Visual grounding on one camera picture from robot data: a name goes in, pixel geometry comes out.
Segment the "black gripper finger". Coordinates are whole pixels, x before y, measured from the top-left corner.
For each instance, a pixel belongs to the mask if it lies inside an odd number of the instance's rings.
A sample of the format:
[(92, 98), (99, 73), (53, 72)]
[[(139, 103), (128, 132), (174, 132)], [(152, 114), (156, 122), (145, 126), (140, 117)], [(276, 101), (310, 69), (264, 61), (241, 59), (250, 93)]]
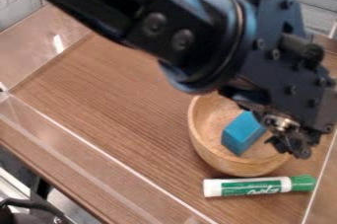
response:
[(306, 160), (312, 156), (313, 138), (302, 132), (274, 132), (266, 143), (272, 144), (281, 154), (288, 153), (296, 159)]

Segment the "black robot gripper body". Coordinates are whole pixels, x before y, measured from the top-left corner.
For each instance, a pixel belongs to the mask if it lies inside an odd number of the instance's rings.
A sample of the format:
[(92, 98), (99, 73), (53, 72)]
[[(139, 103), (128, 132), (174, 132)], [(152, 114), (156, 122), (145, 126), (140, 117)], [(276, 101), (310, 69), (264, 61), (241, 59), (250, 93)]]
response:
[(272, 133), (302, 132), (313, 138), (313, 146), (337, 125), (337, 93), (233, 93), (228, 98)]

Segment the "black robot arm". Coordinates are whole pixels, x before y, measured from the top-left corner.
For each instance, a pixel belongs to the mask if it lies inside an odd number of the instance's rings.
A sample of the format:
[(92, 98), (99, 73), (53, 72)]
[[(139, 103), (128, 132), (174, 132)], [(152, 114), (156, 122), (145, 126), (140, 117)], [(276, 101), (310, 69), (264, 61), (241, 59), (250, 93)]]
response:
[(337, 125), (337, 79), (296, 0), (48, 0), (141, 50), (169, 83), (253, 113), (280, 153), (308, 159)]

